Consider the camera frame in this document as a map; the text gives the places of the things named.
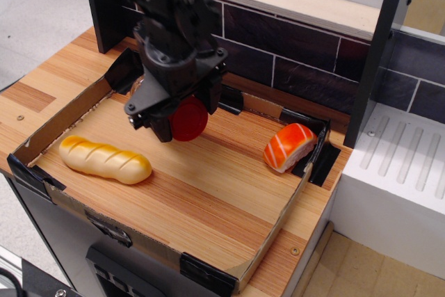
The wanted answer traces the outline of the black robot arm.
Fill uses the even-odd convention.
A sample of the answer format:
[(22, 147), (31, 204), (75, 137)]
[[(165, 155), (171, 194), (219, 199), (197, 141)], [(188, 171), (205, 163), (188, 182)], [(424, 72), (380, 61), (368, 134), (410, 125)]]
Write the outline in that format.
[(134, 27), (143, 80), (125, 112), (135, 129), (157, 138), (191, 141), (206, 128), (223, 91), (227, 51), (213, 31), (214, 0), (129, 0), (143, 12)]

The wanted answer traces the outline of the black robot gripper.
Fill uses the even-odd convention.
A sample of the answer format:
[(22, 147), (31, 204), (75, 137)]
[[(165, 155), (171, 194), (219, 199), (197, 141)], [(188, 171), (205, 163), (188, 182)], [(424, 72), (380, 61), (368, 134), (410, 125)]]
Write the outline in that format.
[[(143, 75), (151, 74), (174, 98), (195, 96), (209, 115), (215, 113), (222, 95), (222, 79), (227, 72), (228, 52), (218, 46), (213, 36), (209, 37), (210, 47), (200, 51), (176, 33), (149, 22), (139, 22), (133, 34)], [(151, 128), (162, 143), (173, 139), (168, 117), (152, 118)]]

